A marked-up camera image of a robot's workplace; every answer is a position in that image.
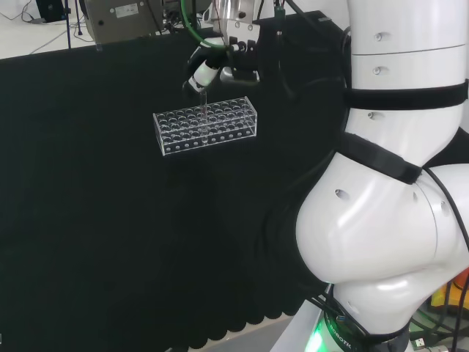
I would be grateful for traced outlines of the black robot hand white plates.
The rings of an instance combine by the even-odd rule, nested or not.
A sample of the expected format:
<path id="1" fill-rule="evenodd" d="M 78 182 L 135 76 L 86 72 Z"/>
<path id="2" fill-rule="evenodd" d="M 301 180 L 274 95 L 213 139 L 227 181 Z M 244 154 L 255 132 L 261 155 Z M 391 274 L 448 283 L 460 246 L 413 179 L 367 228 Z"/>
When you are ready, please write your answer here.
<path id="1" fill-rule="evenodd" d="M 224 83 L 258 84 L 260 82 L 258 41 L 260 26 L 239 20 L 219 20 L 217 37 L 200 37 L 196 50 L 187 62 L 188 77 L 182 84 L 189 95 L 206 92 L 215 80 Z"/>

